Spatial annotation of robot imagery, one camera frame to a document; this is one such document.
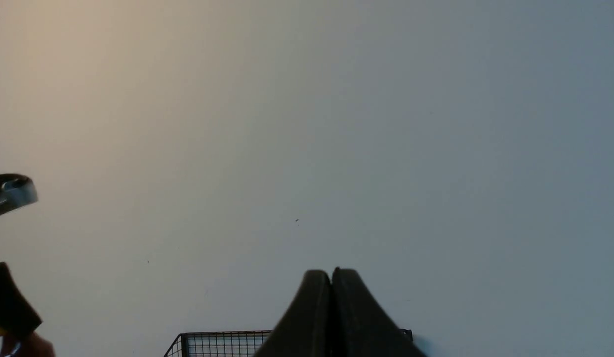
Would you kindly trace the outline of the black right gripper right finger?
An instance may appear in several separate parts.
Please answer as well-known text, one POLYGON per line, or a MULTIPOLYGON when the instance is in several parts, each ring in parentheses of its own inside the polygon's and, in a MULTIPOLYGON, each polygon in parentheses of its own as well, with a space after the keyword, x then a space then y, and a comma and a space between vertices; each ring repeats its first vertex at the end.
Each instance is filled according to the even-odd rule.
POLYGON ((354 269, 332 276, 330 346, 333 357, 424 357, 412 334, 382 309, 354 269))

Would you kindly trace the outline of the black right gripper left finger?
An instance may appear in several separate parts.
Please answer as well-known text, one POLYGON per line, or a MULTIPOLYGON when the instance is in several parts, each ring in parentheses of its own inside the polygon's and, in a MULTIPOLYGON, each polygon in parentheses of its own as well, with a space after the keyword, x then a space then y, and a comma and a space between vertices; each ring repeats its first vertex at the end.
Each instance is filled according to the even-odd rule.
POLYGON ((306 271, 293 301, 255 356, 327 357, 330 296, 327 273, 306 271))

